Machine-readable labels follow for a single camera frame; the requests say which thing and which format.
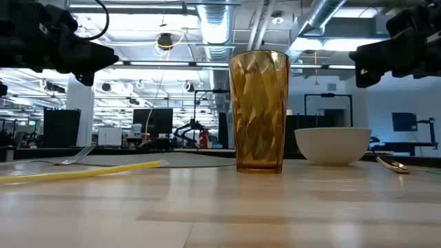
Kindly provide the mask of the white box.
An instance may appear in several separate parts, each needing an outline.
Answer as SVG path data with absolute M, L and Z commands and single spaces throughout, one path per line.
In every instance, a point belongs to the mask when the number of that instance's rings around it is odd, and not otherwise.
M 122 144 L 121 127 L 100 127 L 97 145 L 102 147 L 120 147 Z

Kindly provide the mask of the blue wall monitor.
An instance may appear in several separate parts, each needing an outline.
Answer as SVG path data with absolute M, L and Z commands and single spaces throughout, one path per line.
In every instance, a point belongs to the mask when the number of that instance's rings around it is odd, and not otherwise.
M 393 112 L 392 123 L 395 132 L 418 131 L 418 121 L 414 113 Z

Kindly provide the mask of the black tall cabinet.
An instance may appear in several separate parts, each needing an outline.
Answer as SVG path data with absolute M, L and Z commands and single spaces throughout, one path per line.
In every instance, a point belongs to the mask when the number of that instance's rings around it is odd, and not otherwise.
M 80 117 L 80 110 L 44 110 L 43 146 L 76 147 Z

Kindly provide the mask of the white ceramic bowl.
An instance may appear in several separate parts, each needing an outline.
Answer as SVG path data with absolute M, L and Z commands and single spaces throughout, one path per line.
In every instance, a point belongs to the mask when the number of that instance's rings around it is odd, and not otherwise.
M 294 131 L 300 153 L 318 165 L 350 165 L 369 149 L 371 130 L 363 127 L 315 127 Z

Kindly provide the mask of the silver ribbed ceiling duct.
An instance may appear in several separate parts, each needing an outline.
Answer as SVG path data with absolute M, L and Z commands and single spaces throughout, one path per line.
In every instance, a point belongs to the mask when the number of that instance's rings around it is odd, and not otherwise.
M 201 34 L 205 54 L 208 61 L 228 61 L 231 49 L 226 47 L 230 42 L 232 31 L 233 7 L 224 4 L 198 5 L 197 11 L 201 18 Z

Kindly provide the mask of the grey round placemat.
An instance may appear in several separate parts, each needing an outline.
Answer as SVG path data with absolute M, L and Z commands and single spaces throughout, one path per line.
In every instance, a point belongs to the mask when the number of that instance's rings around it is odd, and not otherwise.
M 222 158 L 185 152 L 167 152 L 135 155 L 88 155 L 80 161 L 77 161 L 75 165 L 112 167 L 151 161 L 161 161 L 161 167 L 164 168 L 223 167 L 236 164 L 234 158 Z

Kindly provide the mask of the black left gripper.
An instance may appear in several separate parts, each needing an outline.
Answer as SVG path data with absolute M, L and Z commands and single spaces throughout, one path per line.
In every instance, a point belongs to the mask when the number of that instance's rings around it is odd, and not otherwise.
M 112 48 L 78 38 L 67 10 L 36 0 L 0 0 L 0 68 L 55 69 L 84 86 L 119 61 Z

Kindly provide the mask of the amber faceted glass tumbler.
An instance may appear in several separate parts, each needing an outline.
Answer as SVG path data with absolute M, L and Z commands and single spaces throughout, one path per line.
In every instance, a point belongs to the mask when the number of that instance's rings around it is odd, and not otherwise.
M 282 172 L 290 63 L 273 50 L 242 52 L 229 61 L 238 172 Z

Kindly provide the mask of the silver slanted ceiling duct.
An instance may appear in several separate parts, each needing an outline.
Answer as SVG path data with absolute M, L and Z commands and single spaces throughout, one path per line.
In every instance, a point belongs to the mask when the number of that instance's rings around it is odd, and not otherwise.
M 319 36 L 325 31 L 326 24 L 344 6 L 347 0 L 313 0 L 310 9 L 294 19 L 289 31 L 292 41 L 287 53 L 292 61 L 298 59 L 302 52 L 307 50 L 300 47 L 300 37 L 308 32 L 319 32 Z

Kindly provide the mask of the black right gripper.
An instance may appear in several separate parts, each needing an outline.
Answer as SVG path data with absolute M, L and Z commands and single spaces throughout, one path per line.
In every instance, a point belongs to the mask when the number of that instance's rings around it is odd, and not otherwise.
M 400 11 L 386 28 L 390 39 L 360 45 L 349 53 L 356 67 L 356 87 L 371 87 L 389 71 L 395 77 L 441 77 L 441 0 L 423 0 Z

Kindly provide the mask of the dark low cabinet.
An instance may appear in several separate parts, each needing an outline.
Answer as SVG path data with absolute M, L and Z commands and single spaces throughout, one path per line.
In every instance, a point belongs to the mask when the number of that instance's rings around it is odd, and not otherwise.
M 345 118 L 336 115 L 290 115 L 285 124 L 285 156 L 299 154 L 295 130 L 316 127 L 345 127 Z

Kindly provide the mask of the black metal frame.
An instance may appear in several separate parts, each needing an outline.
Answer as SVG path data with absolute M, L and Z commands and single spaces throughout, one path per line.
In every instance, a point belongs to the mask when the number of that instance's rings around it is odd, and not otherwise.
M 319 96 L 321 98 L 334 98 L 338 97 L 342 100 L 342 97 L 347 97 L 349 99 L 349 117 L 350 117 L 350 126 L 353 127 L 353 97 L 352 94 L 334 94 L 334 93 L 321 93 L 321 94 L 304 94 L 303 96 L 303 104 L 304 104 L 304 116 L 307 115 L 307 97 L 308 96 Z

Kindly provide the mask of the silver metal fork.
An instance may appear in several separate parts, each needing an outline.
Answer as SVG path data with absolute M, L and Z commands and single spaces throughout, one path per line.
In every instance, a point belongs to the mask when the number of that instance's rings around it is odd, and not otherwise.
M 83 158 L 85 158 L 93 149 L 94 149 L 94 146 L 84 147 L 78 154 L 76 154 L 75 156 L 73 156 L 65 161 L 62 161 L 61 164 L 62 165 L 75 164 L 75 163 L 79 162 L 80 160 L 82 160 Z

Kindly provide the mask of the black background monitor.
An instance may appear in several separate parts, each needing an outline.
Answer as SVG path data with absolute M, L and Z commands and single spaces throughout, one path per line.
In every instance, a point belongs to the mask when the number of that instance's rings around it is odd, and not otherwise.
M 146 138 L 148 149 L 167 149 L 172 133 L 173 109 L 135 109 L 133 125 L 141 125 L 141 136 Z

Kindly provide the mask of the silver metal spoon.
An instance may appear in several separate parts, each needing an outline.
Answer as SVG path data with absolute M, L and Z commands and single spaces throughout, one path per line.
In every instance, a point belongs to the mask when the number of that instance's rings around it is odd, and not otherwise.
M 397 174 L 408 174 L 410 172 L 406 165 L 384 156 L 377 156 L 376 161 L 383 167 L 386 167 Z

